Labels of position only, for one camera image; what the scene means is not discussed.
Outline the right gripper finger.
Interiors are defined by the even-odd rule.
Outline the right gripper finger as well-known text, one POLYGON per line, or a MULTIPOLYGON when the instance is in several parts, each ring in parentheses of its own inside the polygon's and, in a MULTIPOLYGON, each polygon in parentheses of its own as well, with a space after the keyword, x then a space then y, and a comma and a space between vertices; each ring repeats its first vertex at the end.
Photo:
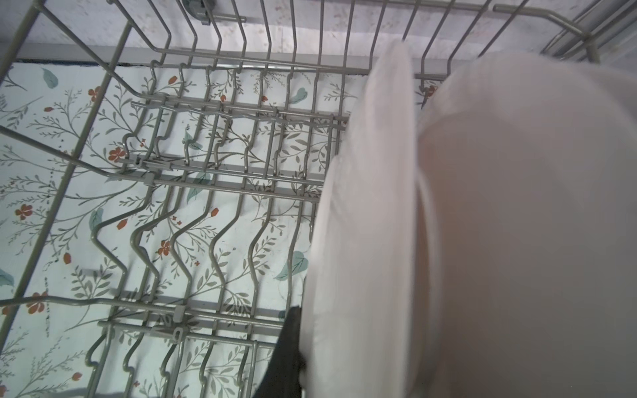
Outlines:
POLYGON ((305 359, 300 352, 302 310, 290 308, 255 398, 301 398, 300 375, 305 359))

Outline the white round plate one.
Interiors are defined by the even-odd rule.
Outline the white round plate one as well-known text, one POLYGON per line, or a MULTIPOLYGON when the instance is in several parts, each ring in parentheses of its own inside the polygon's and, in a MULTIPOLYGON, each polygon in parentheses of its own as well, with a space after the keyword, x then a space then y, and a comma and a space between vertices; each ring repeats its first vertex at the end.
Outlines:
POLYGON ((300 350, 309 397, 403 397, 416 235, 416 117, 402 41, 377 59, 318 205, 300 350))

